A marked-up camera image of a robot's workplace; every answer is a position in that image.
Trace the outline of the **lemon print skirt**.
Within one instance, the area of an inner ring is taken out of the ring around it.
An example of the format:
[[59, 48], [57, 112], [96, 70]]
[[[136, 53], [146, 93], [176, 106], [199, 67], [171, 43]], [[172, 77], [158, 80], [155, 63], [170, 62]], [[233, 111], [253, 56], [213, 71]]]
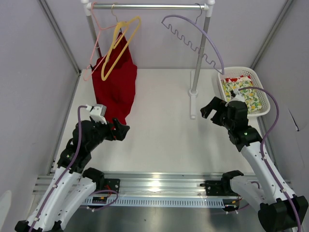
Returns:
[[[221, 84], [224, 90], [224, 94], [226, 97], [226, 100], [229, 102], [231, 100], [231, 93], [230, 91], [236, 90], [239, 88], [244, 87], [253, 87], [253, 82], [251, 80], [250, 76], [244, 76], [245, 80], [239, 83], [223, 83], [221, 79]], [[240, 93], [243, 95], [245, 99], [245, 103], [248, 107], [248, 113], [253, 114], [254, 112], [257, 112], [262, 109], [262, 104], [260, 101], [260, 98], [258, 97], [258, 92], [256, 89], [245, 89], [240, 91]]]

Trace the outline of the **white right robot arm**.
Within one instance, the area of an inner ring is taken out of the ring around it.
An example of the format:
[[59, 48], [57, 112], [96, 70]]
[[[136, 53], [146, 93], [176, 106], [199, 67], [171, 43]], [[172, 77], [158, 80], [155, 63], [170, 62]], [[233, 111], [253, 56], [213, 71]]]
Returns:
[[225, 102], [214, 97], [200, 111], [203, 118], [215, 111], [211, 121], [227, 129], [231, 143], [248, 161], [260, 185], [255, 186], [235, 170], [223, 174], [221, 191], [226, 195], [240, 195], [257, 212], [266, 232], [292, 228], [301, 231], [309, 203], [304, 196], [295, 194], [264, 152], [262, 137], [256, 128], [249, 125], [246, 103]]

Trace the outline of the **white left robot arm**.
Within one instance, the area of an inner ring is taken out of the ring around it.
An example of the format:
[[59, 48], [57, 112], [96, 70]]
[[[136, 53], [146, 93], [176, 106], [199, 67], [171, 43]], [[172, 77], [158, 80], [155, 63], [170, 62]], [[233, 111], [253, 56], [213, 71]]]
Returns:
[[57, 162], [57, 169], [44, 196], [33, 213], [17, 222], [17, 232], [61, 232], [69, 219], [91, 194], [118, 196], [104, 173], [86, 169], [91, 152], [103, 141], [122, 141], [130, 127], [114, 118], [111, 123], [79, 120]]

